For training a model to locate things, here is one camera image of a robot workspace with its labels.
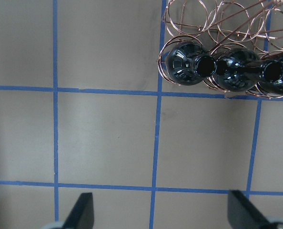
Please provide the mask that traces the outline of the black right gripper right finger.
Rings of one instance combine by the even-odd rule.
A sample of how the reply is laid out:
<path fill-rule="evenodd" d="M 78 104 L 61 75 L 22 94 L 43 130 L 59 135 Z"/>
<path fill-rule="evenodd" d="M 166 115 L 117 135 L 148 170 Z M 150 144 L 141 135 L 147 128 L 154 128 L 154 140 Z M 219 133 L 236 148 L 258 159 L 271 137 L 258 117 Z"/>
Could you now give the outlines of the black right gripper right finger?
<path fill-rule="evenodd" d="M 232 229 L 266 229 L 270 222 L 239 190 L 228 193 L 227 219 Z"/>

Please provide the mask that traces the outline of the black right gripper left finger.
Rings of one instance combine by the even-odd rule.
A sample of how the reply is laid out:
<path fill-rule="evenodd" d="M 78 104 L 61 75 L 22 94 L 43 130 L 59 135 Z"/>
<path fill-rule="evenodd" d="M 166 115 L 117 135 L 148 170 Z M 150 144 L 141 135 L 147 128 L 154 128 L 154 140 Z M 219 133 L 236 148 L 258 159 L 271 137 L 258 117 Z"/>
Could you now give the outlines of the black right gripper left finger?
<path fill-rule="evenodd" d="M 91 192 L 80 194 L 70 214 L 66 218 L 64 229 L 92 229 L 94 226 L 94 206 Z"/>

